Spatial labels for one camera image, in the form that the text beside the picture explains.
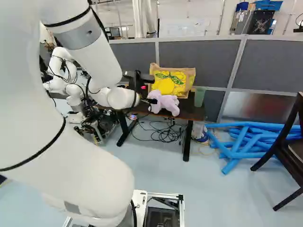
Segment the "pink stuffed animal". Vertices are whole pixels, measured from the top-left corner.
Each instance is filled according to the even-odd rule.
[[[178,107],[179,100],[177,96],[163,96],[159,90],[153,90],[148,94],[147,98],[155,98],[158,100],[157,104],[151,104],[151,108],[148,107],[148,110],[154,114],[159,113],[162,108],[170,111],[174,117],[178,116],[180,113],[180,109]]]

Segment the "dark table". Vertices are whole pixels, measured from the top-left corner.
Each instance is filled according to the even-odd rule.
[[[195,93],[189,92],[188,98],[180,98],[179,99],[179,109],[180,114],[175,119],[184,119],[188,120],[188,124],[185,130],[184,142],[183,142],[183,161],[189,161],[189,153],[190,153],[190,140],[191,140],[191,131],[193,129],[194,121],[204,121],[205,120],[205,109],[204,106],[202,107],[195,107],[194,106],[194,98]],[[111,109],[109,107],[98,106],[100,109]],[[130,112],[134,114],[148,114],[148,103],[140,102],[136,107],[134,107]],[[120,139],[117,142],[117,146],[120,147],[123,145],[124,141],[128,137],[131,130],[137,124],[137,120],[133,120],[130,125],[127,125],[125,119],[125,113],[128,112],[128,109],[117,111],[117,116],[120,121],[120,125],[122,128],[123,134],[121,135]],[[150,115],[155,116],[163,116],[163,117],[173,117],[171,112],[162,109],[158,114],[150,113]]]

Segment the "metal frame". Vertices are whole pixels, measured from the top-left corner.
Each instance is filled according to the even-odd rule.
[[[226,89],[226,92],[224,94],[224,98],[223,98],[223,101],[222,101],[222,104],[221,104],[221,108],[220,108],[220,111],[219,111],[219,114],[218,114],[217,122],[221,121],[221,118],[222,118],[222,115],[223,115],[223,112],[224,112],[224,109],[225,109],[225,106],[226,106],[226,102],[227,102],[228,96],[229,96],[229,94],[231,92],[233,81],[236,78],[236,74],[237,74],[237,71],[238,71],[238,68],[239,68],[239,65],[240,65],[240,62],[241,62],[241,58],[242,58],[242,55],[243,55],[243,52],[244,52],[246,41],[247,41],[247,35],[244,35],[243,38],[241,39],[241,43],[239,45],[238,53],[237,53],[235,62],[233,64],[232,73],[231,73],[231,76],[230,76],[228,84],[227,84],[227,89]]]
[[[232,85],[233,85],[234,79],[236,77],[247,40],[277,40],[277,41],[303,42],[302,38],[299,36],[222,35],[222,36],[198,36],[198,37],[138,38],[138,39],[129,39],[129,40],[110,40],[109,42],[110,42],[110,44],[155,43],[156,63],[158,65],[160,65],[160,53],[159,53],[159,43],[160,42],[212,41],[212,40],[241,40],[227,87],[203,87],[206,90],[225,91],[225,95],[224,95],[224,98],[223,98],[223,101],[221,104],[221,108],[220,108],[220,111],[218,114],[217,122],[220,122],[222,119],[225,105],[226,105],[228,96],[231,92],[246,92],[246,93],[280,95],[280,96],[296,96],[296,93],[292,93],[292,92],[232,88]],[[50,93],[50,94],[53,98],[66,98],[66,97],[62,97],[62,95],[58,95],[56,93]]]
[[[291,17],[294,15],[294,8],[295,8],[296,3],[297,3],[297,0],[294,0],[292,10],[291,10],[290,13],[288,14],[287,22],[286,22],[286,25],[285,25],[285,27],[284,27],[284,30],[283,30],[282,35],[284,35],[285,32],[287,31],[287,28],[288,28],[288,24],[289,24],[289,22],[290,22],[290,19],[291,19]]]
[[[222,19],[223,19],[223,13],[224,13],[224,8],[225,8],[225,0],[222,0],[222,1],[223,1],[223,6],[222,6],[220,21],[219,21],[219,25],[218,25],[218,29],[217,29],[217,35],[220,34],[220,29],[221,29],[221,24],[222,24]]]
[[[167,200],[177,200],[179,218],[180,218],[180,227],[185,227],[185,204],[184,204],[183,194],[164,194],[164,193],[147,192],[147,197],[167,199]],[[62,227],[69,227],[71,225],[71,222],[72,222],[72,218],[67,217]]]

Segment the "green cup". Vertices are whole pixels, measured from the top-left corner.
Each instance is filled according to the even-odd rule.
[[[203,99],[204,99],[204,95],[205,95],[205,89],[202,87],[196,87],[196,91],[195,91],[195,102],[194,102],[194,106],[195,107],[201,107],[202,103],[203,103]]]

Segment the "table leg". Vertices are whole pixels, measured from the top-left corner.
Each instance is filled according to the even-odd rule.
[[[121,129],[123,132],[122,136],[120,137],[120,139],[117,142],[117,146],[120,147],[120,146],[122,146],[122,144],[128,137],[128,135],[131,132],[131,130],[133,129],[133,127],[137,124],[138,120],[132,121],[132,123],[129,126],[127,126],[125,115],[122,111],[117,111],[117,117],[118,117],[118,120],[121,125]]]
[[[183,146],[183,161],[189,161],[189,152],[190,152],[190,140],[191,140],[191,131],[193,129],[194,122],[192,120],[188,120],[187,127],[185,129],[185,138],[184,138],[184,146]]]

